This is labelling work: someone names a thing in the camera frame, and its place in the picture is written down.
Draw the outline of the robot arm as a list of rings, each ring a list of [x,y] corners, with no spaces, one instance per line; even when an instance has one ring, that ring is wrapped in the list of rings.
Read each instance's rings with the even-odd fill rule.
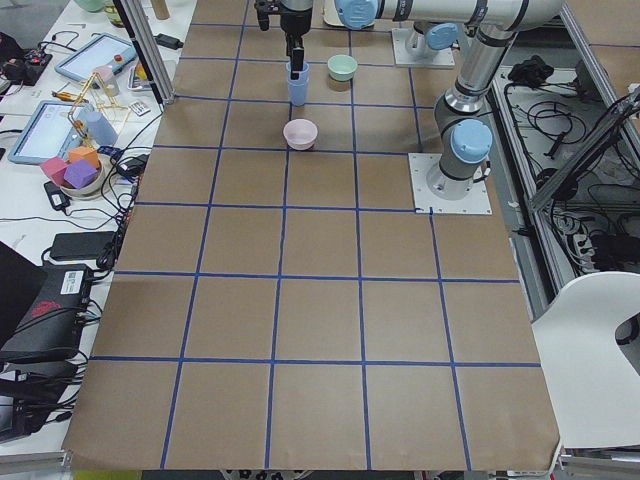
[[[498,67],[521,31],[544,24],[559,13],[561,1],[336,1],[344,26],[359,30],[379,18],[427,23],[462,23],[476,29],[455,84],[434,110],[444,151],[427,174],[437,196],[458,200],[471,189],[473,176],[493,143],[476,114]]]
[[[382,17],[384,1],[335,1],[339,20],[352,30],[360,30]],[[280,28],[286,39],[286,56],[294,71],[302,67],[304,61],[303,36],[311,28],[312,1],[255,1],[259,27],[267,31],[270,16],[280,18]],[[440,51],[449,48],[458,37],[458,27],[454,23],[430,24],[414,22],[414,32],[408,39],[407,51],[421,56],[428,49]]]

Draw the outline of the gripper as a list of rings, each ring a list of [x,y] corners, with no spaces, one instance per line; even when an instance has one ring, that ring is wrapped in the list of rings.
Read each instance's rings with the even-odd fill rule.
[[[280,27],[285,33],[286,54],[291,55],[291,79],[298,80],[304,69],[303,36],[311,28],[312,0],[281,0]]]
[[[278,0],[255,0],[257,23],[261,31],[270,28],[270,17],[280,15],[280,2]]]

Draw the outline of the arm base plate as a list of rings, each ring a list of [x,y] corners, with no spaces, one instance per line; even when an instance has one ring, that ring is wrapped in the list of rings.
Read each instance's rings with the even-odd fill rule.
[[[405,68],[452,69],[455,65],[452,45],[458,39],[454,23],[427,26],[422,31],[394,28],[392,46],[395,65]]]
[[[452,180],[440,169],[439,153],[410,153],[409,171],[414,211],[418,214],[491,215],[482,167],[472,178]]]

